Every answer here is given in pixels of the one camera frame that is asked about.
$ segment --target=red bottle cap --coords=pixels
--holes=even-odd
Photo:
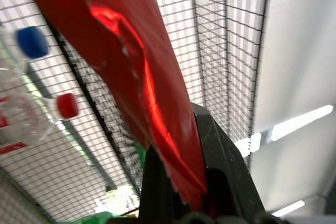
[[[77,101],[72,93],[62,94],[56,98],[59,114],[63,119],[73,118],[78,115]]]

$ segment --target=blue bottle cap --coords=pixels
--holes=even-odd
[[[29,59],[38,59],[48,54],[47,40],[35,26],[18,29],[16,39],[20,49]]]

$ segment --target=shiny red foil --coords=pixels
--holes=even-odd
[[[202,210],[205,168],[193,110],[156,0],[35,0],[108,85],[136,139]]]

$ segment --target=ceiling light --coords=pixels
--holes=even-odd
[[[234,144],[239,149],[243,157],[247,157],[251,152],[256,152],[260,148],[261,133],[251,136],[251,139],[244,138]]]
[[[283,136],[286,136],[287,134],[307,125],[308,123],[311,123],[312,121],[329,114],[332,109],[333,106],[326,105],[319,109],[310,111],[306,114],[297,116],[296,118],[275,125],[273,128],[271,140],[276,141]]]
[[[274,212],[272,215],[276,217],[281,217],[303,206],[304,206],[304,202],[300,200],[298,202],[295,202],[292,205],[289,205],[288,207],[282,208],[279,211]]]

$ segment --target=wire cage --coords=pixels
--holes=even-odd
[[[266,0],[157,0],[190,100],[233,141],[252,135]],[[58,223],[139,206],[142,166],[106,84],[33,0],[0,0],[6,29],[37,26],[50,55],[0,89],[52,98],[72,92],[80,115],[40,144],[0,156],[1,221]]]

